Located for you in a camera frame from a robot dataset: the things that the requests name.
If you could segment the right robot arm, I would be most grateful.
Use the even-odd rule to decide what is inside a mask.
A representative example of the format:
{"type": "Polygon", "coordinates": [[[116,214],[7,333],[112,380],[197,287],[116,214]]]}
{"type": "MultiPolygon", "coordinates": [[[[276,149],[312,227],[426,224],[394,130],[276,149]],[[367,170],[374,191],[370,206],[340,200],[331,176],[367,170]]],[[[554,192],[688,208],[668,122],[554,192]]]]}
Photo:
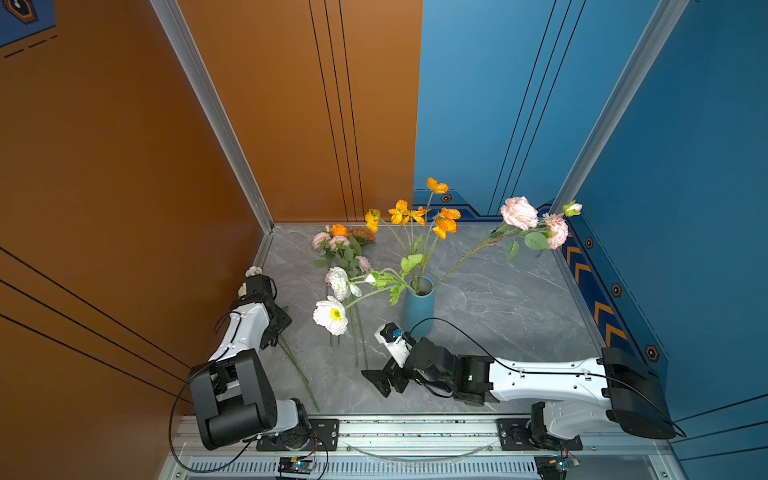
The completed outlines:
{"type": "Polygon", "coordinates": [[[620,428],[640,438],[680,435],[659,374],[621,349],[569,362],[517,362],[491,355],[455,355],[427,338],[384,336],[390,359],[362,375],[387,397],[410,383],[469,406],[529,400],[533,444],[545,446],[585,433],[620,428]]]}

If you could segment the white flower stem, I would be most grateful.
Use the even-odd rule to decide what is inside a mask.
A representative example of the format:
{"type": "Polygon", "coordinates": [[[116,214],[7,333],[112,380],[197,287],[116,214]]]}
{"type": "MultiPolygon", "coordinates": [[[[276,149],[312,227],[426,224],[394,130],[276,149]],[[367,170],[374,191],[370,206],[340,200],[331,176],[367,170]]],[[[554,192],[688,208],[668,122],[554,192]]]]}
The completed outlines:
{"type": "Polygon", "coordinates": [[[330,292],[324,299],[316,302],[312,313],[315,324],[326,329],[333,336],[341,336],[348,330],[351,309],[362,300],[376,294],[387,293],[391,305],[396,305],[407,290],[416,292],[407,281],[422,263],[423,255],[414,254],[400,260],[400,269],[384,268],[376,270],[366,257],[355,256],[351,265],[356,268],[341,266],[331,267],[325,276],[330,292]]]}

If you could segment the pink rose flower stem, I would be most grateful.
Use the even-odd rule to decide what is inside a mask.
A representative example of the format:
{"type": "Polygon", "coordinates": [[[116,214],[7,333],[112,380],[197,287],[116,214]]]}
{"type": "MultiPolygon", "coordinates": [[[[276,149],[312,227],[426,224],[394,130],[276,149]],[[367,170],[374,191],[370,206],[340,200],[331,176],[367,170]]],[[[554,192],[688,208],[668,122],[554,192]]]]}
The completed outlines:
{"type": "Polygon", "coordinates": [[[583,205],[571,201],[562,207],[557,214],[539,214],[525,196],[510,197],[500,207],[501,223],[489,232],[475,247],[471,248],[453,267],[443,274],[434,285],[442,283],[459,266],[493,245],[506,239],[510,243],[506,250],[506,258],[514,259],[523,244],[533,251],[555,250],[562,247],[569,235],[567,218],[580,216],[583,205]]]}

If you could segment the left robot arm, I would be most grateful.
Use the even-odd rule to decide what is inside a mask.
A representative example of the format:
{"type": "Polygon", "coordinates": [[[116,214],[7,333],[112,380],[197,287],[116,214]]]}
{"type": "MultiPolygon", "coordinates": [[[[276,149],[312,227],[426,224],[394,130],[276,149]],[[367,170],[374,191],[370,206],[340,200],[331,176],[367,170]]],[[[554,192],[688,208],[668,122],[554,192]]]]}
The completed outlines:
{"type": "Polygon", "coordinates": [[[298,399],[279,400],[259,352],[277,345],[292,319],[275,301],[272,279],[256,274],[228,312],[229,325],[208,363],[188,381],[199,435],[215,450],[262,436],[275,447],[309,445],[311,424],[298,399]]]}

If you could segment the orange poppy flower stem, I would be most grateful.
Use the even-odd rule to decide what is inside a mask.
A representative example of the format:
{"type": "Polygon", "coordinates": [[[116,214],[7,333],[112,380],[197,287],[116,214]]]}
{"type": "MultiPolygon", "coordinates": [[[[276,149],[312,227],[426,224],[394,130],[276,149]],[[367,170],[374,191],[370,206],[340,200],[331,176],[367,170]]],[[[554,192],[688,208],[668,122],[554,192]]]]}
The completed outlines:
{"type": "Polygon", "coordinates": [[[377,288],[391,291],[392,303],[406,289],[417,295],[429,292],[425,280],[427,266],[438,242],[455,234],[461,219],[457,209],[433,208],[436,200],[449,193],[447,184],[428,177],[426,187],[429,195],[425,206],[410,205],[401,199],[385,214],[378,209],[369,209],[364,215],[365,226],[371,233],[377,233],[381,226],[387,227],[403,250],[399,270],[385,269],[383,275],[387,283],[376,283],[377,288]]]}

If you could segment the teal cylindrical vase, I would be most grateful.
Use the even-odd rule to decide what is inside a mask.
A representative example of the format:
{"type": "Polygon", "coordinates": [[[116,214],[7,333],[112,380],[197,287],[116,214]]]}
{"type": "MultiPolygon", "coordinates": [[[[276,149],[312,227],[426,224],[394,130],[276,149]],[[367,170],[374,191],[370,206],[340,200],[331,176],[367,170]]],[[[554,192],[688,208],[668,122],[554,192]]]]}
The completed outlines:
{"type": "Polygon", "coordinates": [[[436,298],[432,280],[422,277],[416,292],[407,289],[404,296],[400,326],[415,339],[428,335],[433,328],[436,298]]]}

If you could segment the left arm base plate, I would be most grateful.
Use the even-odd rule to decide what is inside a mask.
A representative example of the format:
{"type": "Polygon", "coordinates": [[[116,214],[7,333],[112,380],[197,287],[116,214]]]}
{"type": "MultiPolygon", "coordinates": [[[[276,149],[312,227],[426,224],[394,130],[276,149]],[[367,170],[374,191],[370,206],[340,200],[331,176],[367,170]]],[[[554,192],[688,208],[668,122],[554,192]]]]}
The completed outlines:
{"type": "Polygon", "coordinates": [[[256,442],[259,452],[309,452],[319,449],[335,452],[340,436],[340,420],[338,418],[310,417],[307,422],[300,423],[296,428],[277,434],[262,436],[256,442]]]}

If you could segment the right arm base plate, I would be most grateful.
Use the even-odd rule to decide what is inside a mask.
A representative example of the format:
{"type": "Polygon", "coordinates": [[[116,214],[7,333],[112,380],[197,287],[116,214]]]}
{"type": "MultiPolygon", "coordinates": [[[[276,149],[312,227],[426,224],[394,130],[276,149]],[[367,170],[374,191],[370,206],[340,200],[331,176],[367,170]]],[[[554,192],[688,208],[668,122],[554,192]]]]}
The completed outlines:
{"type": "Polygon", "coordinates": [[[552,452],[581,451],[581,438],[576,436],[570,440],[562,440],[543,433],[535,436],[530,427],[530,421],[516,418],[501,418],[496,420],[497,435],[503,451],[541,450],[552,452]]]}

